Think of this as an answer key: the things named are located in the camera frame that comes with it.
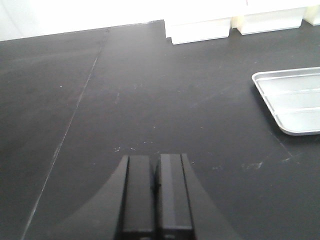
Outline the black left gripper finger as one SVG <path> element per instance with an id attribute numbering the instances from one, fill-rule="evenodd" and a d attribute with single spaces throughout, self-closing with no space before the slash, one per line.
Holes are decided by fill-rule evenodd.
<path id="1" fill-rule="evenodd" d="M 123 156 L 106 184 L 70 220 L 70 238 L 75 240 L 152 240 L 155 223 L 149 158 Z"/>

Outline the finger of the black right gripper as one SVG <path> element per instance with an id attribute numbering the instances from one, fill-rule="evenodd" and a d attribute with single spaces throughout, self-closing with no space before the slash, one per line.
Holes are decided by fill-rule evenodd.
<path id="1" fill-rule="evenodd" d="M 158 239 L 240 239 L 201 185 L 186 154 L 161 154 L 156 180 Z"/>

